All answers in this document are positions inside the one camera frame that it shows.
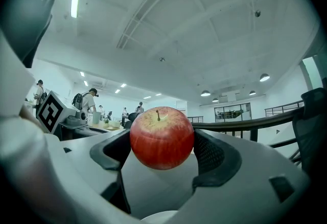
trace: chair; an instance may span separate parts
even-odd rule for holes
[[[293,118],[293,130],[298,143],[302,169],[311,169],[320,147],[327,140],[327,91],[318,88],[301,95],[305,104],[303,114]]]

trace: window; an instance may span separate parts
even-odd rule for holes
[[[239,104],[215,108],[216,122],[251,120],[251,104]]]

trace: black railing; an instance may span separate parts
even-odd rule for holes
[[[203,122],[203,116],[188,117],[188,119],[192,123]]]
[[[244,121],[233,121],[233,122],[222,122],[222,123],[192,123],[194,129],[209,130],[214,132],[232,132],[235,135],[236,131],[241,132],[241,138],[243,138],[243,131],[250,131],[250,140],[258,141],[258,129],[268,128],[280,124],[284,124],[293,120],[293,118],[299,114],[303,114],[304,107],[297,109],[292,109],[282,114],[277,114],[275,116],[269,116],[254,120],[244,120]],[[296,143],[296,138],[282,141],[270,145],[272,148],[278,148],[286,146],[289,144]],[[298,154],[296,152],[289,159],[294,163],[300,163],[300,156],[295,157]]]
[[[284,112],[287,112],[287,111],[290,111],[290,110],[295,110],[295,109],[303,107],[303,106],[304,106],[303,101],[297,101],[297,102],[290,103],[290,104],[285,104],[285,105],[280,105],[280,106],[276,106],[276,107],[272,107],[272,108],[267,108],[267,109],[265,109],[266,117],[282,114]]]

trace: cup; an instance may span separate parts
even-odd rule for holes
[[[93,124],[99,124],[101,112],[93,112]]]

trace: apple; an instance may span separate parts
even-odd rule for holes
[[[156,107],[139,115],[129,136],[135,156],[153,169],[180,165],[194,145],[194,130],[189,119],[170,107]]]

